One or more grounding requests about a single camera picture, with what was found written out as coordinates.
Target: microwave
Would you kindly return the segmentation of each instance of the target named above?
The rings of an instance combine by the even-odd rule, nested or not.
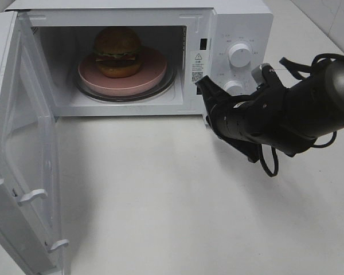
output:
[[[0,13],[0,244],[26,274],[63,274],[56,119],[203,115],[208,75],[250,94],[273,16],[261,0],[16,0]],[[166,59],[166,81],[137,98],[101,97],[79,64],[106,27],[126,26]]]

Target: robotic hand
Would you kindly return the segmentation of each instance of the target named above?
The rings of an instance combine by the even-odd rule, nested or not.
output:
[[[280,63],[301,82],[286,88],[274,69],[262,64],[252,71],[258,87],[251,95],[231,96],[208,76],[196,83],[214,133],[250,162],[259,160],[269,176],[276,176],[279,169],[276,149],[293,157],[311,147],[325,148],[344,128],[344,56],[320,54],[311,66],[286,58]],[[333,137],[327,144],[315,145],[328,133]],[[262,144],[271,146],[274,172],[265,163]]]

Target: microwave knob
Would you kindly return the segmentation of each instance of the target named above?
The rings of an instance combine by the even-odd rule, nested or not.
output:
[[[237,80],[228,81],[224,85],[223,90],[225,90],[231,96],[239,96],[242,95],[244,92],[241,82]]]
[[[239,42],[231,46],[228,50],[229,62],[234,67],[245,67],[251,61],[252,49],[245,42]]]

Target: white table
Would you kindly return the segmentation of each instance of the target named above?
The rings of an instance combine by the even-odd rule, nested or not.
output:
[[[265,62],[285,85],[281,57],[340,53],[292,2],[267,4]],[[57,130],[72,274],[344,274],[344,130],[327,149],[279,153],[274,179],[198,116],[62,118]],[[21,274],[3,262],[0,274]]]

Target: open microwave door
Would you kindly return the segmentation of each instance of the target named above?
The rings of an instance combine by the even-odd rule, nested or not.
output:
[[[54,117],[29,44],[31,28],[0,13],[0,244],[26,274],[61,270]]]

